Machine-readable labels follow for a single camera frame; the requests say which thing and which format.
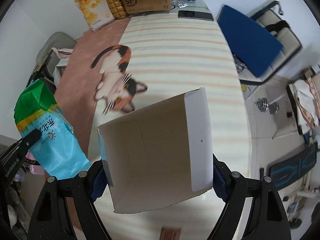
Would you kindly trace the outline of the white cardboard box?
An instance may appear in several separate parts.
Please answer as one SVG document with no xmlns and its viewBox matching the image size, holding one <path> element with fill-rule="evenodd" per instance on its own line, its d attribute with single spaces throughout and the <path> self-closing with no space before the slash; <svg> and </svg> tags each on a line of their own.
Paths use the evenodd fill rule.
<svg viewBox="0 0 320 240">
<path fill-rule="evenodd" d="M 158 210 L 213 186 L 212 129 L 199 88 L 98 127 L 115 213 Z"/>
</svg>

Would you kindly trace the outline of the white padded chair with clothes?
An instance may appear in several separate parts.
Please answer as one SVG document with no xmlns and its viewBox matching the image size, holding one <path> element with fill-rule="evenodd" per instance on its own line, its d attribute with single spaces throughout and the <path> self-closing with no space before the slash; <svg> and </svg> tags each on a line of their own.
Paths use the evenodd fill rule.
<svg viewBox="0 0 320 240">
<path fill-rule="evenodd" d="M 286 91 L 298 134 L 305 135 L 319 127 L 319 73 L 306 68 L 299 79 L 287 85 Z"/>
</svg>

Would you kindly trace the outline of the black smartphone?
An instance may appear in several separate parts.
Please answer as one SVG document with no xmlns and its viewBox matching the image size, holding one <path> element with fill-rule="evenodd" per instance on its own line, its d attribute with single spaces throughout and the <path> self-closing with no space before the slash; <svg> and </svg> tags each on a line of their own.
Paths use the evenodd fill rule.
<svg viewBox="0 0 320 240">
<path fill-rule="evenodd" d="M 189 19 L 197 19 L 197 20 L 205 20 L 205 21 L 214 21 L 214 18 L 209 12 L 200 12 L 200 11 L 187 11 L 187 10 L 179 10 L 178 18 L 189 18 Z"/>
</svg>

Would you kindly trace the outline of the blue green snack bag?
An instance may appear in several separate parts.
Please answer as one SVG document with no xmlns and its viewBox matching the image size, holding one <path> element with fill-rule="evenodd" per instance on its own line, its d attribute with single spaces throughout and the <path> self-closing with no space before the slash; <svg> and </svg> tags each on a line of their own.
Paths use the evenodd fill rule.
<svg viewBox="0 0 320 240">
<path fill-rule="evenodd" d="M 34 81 L 19 96 L 14 120 L 22 137 L 35 129 L 40 131 L 41 137 L 30 152 L 49 175 L 58 180 L 73 178 L 92 165 L 54 94 L 41 80 Z"/>
</svg>

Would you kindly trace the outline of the black blue workout bench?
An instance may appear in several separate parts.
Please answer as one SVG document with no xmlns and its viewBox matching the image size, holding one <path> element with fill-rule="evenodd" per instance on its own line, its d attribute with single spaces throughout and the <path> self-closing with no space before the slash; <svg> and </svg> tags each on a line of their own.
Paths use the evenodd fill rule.
<svg viewBox="0 0 320 240">
<path fill-rule="evenodd" d="M 318 144 L 314 143 L 293 157 L 268 167 L 266 175 L 279 191 L 305 176 L 317 163 Z"/>
</svg>

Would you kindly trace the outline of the yellow chips bag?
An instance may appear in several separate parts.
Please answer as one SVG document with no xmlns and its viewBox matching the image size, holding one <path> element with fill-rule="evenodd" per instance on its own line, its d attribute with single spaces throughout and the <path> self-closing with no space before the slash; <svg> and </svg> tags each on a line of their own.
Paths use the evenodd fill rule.
<svg viewBox="0 0 320 240">
<path fill-rule="evenodd" d="M 98 31 L 114 21 L 114 16 L 108 7 L 107 0 L 74 1 L 92 31 Z"/>
</svg>

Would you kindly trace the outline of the pink suitcase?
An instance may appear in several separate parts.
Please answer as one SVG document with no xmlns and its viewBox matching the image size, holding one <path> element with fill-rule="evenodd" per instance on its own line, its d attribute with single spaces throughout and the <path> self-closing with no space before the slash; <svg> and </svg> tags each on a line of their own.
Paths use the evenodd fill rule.
<svg viewBox="0 0 320 240">
<path fill-rule="evenodd" d="M 33 175 L 39 175 L 44 176 L 44 169 L 42 166 L 37 162 L 37 160 L 34 158 L 32 153 L 28 151 L 26 155 L 26 167 L 28 168 L 28 171 Z"/>
</svg>

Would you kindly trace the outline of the blue cushion office chair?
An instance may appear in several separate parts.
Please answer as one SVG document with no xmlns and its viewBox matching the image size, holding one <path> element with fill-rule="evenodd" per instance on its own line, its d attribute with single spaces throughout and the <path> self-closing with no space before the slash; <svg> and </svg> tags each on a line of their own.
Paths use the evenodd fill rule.
<svg viewBox="0 0 320 240">
<path fill-rule="evenodd" d="M 279 6 L 278 12 L 273 8 Z M 238 71 L 241 83 L 259 86 L 266 83 L 302 49 L 290 25 L 281 18 L 279 1 L 272 1 L 252 16 L 224 5 L 217 23 L 244 69 Z"/>
</svg>

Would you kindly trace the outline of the chrome dumbbell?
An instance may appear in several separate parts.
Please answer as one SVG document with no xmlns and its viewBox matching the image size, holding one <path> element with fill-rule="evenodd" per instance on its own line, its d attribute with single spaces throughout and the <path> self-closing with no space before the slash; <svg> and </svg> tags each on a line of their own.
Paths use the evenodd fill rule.
<svg viewBox="0 0 320 240">
<path fill-rule="evenodd" d="M 255 104 L 259 111 L 263 113 L 268 112 L 271 115 L 275 115 L 279 111 L 279 103 L 277 101 L 269 103 L 267 98 L 258 99 Z"/>
</svg>

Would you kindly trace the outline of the grey chair with clothes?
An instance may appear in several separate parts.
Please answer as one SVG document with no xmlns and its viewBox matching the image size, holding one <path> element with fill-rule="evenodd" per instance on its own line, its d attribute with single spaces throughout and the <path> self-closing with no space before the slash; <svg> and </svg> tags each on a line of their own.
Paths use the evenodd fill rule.
<svg viewBox="0 0 320 240">
<path fill-rule="evenodd" d="M 75 45 L 76 41 L 65 33 L 53 33 L 36 57 L 36 66 L 27 86 L 40 79 L 55 93 Z"/>
</svg>

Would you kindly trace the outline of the gold wrapped snack pack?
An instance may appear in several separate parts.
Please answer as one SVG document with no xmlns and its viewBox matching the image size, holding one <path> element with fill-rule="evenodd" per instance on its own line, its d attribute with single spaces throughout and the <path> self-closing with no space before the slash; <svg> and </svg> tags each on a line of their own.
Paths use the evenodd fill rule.
<svg viewBox="0 0 320 240">
<path fill-rule="evenodd" d="M 107 0 L 107 4 L 115 20 L 120 20 L 127 17 L 127 13 L 121 0 Z"/>
</svg>

